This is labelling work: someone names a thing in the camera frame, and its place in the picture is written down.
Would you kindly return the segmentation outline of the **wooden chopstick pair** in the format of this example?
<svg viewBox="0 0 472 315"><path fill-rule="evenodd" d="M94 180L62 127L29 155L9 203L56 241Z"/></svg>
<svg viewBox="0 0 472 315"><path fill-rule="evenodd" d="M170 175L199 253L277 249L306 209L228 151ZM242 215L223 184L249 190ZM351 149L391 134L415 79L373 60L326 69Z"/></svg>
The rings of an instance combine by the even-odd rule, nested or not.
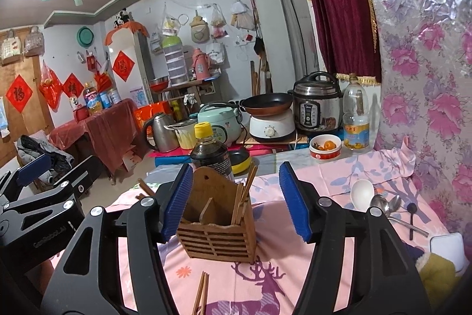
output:
<svg viewBox="0 0 472 315"><path fill-rule="evenodd" d="M258 166L254 163L254 161L252 161L252 163L250 164L248 177L246 179L246 185L244 185L240 201L243 198L247 198L250 188L252 186L252 183L254 181L254 178L257 174L257 170L258 170Z"/></svg>

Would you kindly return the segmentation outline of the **black small spoon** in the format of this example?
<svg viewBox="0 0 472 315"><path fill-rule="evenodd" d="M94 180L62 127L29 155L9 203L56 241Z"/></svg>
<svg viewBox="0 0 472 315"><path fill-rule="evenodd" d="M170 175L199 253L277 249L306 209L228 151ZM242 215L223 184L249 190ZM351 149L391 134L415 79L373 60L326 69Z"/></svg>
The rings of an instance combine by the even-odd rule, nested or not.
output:
<svg viewBox="0 0 472 315"><path fill-rule="evenodd" d="M415 203L413 202L410 202L408 205L407 205L407 211L409 213L409 223L411 225L414 224L414 215L415 213L417 212L418 210L418 207L416 206ZM409 230L409 239L412 241L414 239L414 230L413 229L410 229Z"/></svg>

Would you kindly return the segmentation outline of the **red fu paper on door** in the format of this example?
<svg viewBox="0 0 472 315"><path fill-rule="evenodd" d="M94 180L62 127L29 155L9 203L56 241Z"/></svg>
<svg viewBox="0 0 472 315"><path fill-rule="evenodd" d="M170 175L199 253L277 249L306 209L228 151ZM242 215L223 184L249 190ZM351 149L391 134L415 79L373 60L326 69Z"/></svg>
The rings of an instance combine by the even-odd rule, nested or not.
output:
<svg viewBox="0 0 472 315"><path fill-rule="evenodd" d="M15 78L6 92L7 100L18 113L21 113L25 109L32 95L32 89L20 74Z"/></svg>

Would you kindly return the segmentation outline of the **large metal spoon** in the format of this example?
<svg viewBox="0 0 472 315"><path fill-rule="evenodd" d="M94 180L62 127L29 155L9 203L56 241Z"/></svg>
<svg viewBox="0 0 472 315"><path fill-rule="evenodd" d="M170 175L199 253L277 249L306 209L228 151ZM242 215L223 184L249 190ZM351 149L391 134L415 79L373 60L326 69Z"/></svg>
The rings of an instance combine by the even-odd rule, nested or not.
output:
<svg viewBox="0 0 472 315"><path fill-rule="evenodd" d="M429 233L426 232L425 230L423 229L420 229L414 225L411 225L409 223L407 223L406 221L403 221L399 218L395 218L393 217L393 214L389 215L388 214L388 209L387 209L387 203L389 201L384 197L382 196L381 194L375 194L371 200L371 207L378 207L379 209L382 210L382 212L384 213L384 215L390 220L390 221L393 221L393 222L396 222L408 229L413 229L416 233L418 234L421 234L423 235L423 237L429 237Z"/></svg>

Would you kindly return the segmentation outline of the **white plastic rice spoon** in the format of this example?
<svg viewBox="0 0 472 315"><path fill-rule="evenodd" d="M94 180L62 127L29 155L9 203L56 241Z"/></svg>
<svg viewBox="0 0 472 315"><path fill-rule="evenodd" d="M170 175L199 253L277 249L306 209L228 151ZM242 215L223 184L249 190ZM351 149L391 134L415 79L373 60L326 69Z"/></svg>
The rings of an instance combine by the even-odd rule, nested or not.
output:
<svg viewBox="0 0 472 315"><path fill-rule="evenodd" d="M366 179L359 179L351 187L350 199L354 209L366 212L371 206L371 200L375 195L373 184Z"/></svg>

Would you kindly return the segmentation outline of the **pink deer print tablecloth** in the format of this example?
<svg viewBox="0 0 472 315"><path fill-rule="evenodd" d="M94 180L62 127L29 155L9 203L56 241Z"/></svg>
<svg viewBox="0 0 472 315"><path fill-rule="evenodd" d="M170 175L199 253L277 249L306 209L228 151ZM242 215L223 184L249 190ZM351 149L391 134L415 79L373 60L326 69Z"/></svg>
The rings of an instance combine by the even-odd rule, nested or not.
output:
<svg viewBox="0 0 472 315"><path fill-rule="evenodd" d="M286 162L297 177L312 184L320 196L332 198L346 209L357 211L350 199L350 190L359 179L370 181L375 194L381 194L388 201L395 195L401 197L401 207L393 213L395 218L409 223L407 205L415 203L418 210L414 226L428 232L429 237L414 232L411 241L408 228L387 218L403 244L431 253L431 244L448 236L438 215L411 181L415 155L407 145L304 169ZM191 258L179 242L177 232L167 243L159 245L165 277L178 310L176 314L191 314L202 272L210 276L206 314L295 314L294 307L307 276L314 245L305 243L296 233L278 173L258 177L249 196L256 234L254 262ZM135 310L126 239L119 239L118 247L122 297L125 306Z"/></svg>

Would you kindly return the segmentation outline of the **wooden slatted utensil holder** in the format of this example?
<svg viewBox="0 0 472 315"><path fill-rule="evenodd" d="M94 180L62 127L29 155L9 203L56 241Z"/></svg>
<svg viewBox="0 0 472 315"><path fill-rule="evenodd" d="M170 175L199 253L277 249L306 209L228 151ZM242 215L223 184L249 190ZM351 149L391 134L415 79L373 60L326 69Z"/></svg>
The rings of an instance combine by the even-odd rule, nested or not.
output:
<svg viewBox="0 0 472 315"><path fill-rule="evenodd" d="M249 195L241 224L231 224L239 183L210 167L194 171L190 197L177 230L178 240L189 257L216 262L254 262L256 234Z"/></svg>

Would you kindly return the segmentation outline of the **stacked plastic drawer container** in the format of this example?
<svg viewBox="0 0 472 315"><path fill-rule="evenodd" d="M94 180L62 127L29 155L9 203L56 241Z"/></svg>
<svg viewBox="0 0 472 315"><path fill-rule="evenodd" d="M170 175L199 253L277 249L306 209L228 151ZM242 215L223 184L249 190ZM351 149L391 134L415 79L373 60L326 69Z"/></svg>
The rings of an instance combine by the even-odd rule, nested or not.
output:
<svg viewBox="0 0 472 315"><path fill-rule="evenodd" d="M178 36L167 36L163 39L162 47L171 86L187 83L189 73L182 40Z"/></svg>

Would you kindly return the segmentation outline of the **mint green rice cooker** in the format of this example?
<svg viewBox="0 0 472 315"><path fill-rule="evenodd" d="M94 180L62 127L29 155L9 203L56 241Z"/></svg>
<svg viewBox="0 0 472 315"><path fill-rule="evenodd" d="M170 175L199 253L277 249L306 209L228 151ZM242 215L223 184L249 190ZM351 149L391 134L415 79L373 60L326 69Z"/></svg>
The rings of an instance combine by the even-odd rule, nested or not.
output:
<svg viewBox="0 0 472 315"><path fill-rule="evenodd" d="M198 122L209 122L213 136L231 146L242 133L242 113L233 102L213 102L202 105Z"/></svg>

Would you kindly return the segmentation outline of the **yellow black round appliance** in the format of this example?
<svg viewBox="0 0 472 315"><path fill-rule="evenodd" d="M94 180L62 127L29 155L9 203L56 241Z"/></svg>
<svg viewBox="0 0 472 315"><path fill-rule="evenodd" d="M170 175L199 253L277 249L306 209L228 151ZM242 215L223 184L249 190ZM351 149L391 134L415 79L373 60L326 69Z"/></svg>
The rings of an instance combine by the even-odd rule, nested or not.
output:
<svg viewBox="0 0 472 315"><path fill-rule="evenodd" d="M249 151L241 147L240 149L233 149L229 151L231 169L234 175L242 174L248 168L252 162Z"/></svg>

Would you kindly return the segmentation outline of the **cooking oil bottle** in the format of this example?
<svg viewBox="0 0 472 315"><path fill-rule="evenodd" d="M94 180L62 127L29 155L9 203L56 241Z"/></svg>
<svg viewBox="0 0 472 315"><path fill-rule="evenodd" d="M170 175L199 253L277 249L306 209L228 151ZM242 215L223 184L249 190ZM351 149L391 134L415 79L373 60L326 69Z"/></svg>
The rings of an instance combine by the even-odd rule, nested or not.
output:
<svg viewBox="0 0 472 315"><path fill-rule="evenodd" d="M342 103L344 146L353 151L366 149L370 143L369 105L356 74L349 76Z"/></svg>

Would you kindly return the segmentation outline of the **pink thermos jug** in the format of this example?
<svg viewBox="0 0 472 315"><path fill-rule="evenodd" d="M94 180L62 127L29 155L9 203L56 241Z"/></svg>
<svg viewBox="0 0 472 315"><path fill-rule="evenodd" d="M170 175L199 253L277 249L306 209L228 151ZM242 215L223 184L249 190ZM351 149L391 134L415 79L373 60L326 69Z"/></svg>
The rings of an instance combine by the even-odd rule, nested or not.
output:
<svg viewBox="0 0 472 315"><path fill-rule="evenodd" d="M206 53L199 48L195 48L193 55L193 69L197 80L206 80L210 78L210 59Z"/></svg>

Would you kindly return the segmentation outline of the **silver black pressure cooker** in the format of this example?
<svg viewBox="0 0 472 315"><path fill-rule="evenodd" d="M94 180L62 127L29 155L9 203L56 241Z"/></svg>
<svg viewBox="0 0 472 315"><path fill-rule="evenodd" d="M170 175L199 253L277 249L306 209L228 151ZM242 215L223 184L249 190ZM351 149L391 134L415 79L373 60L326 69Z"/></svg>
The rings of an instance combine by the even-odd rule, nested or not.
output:
<svg viewBox="0 0 472 315"><path fill-rule="evenodd" d="M342 92L335 76L317 71L296 81L293 96L295 126L306 133L329 133L342 120Z"/></svg>

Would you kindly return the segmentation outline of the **copper frying pan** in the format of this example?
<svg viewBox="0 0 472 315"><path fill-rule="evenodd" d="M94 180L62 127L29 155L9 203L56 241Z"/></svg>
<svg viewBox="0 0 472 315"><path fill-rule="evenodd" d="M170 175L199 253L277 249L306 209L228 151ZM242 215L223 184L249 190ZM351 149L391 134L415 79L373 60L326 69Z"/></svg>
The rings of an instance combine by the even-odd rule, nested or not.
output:
<svg viewBox="0 0 472 315"><path fill-rule="evenodd" d="M255 117L268 117L283 113L290 108L293 97L288 93L260 94L240 101L242 111Z"/></svg>

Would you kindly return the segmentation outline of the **dark red curtain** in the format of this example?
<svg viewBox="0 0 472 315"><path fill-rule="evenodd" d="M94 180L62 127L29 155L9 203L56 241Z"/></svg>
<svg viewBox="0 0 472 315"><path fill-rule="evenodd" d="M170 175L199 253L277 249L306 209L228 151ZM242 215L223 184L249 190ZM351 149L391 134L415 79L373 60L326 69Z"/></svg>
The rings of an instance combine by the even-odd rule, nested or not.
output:
<svg viewBox="0 0 472 315"><path fill-rule="evenodd" d="M367 85L382 81L372 0L311 0L326 69L339 78L357 74Z"/></svg>

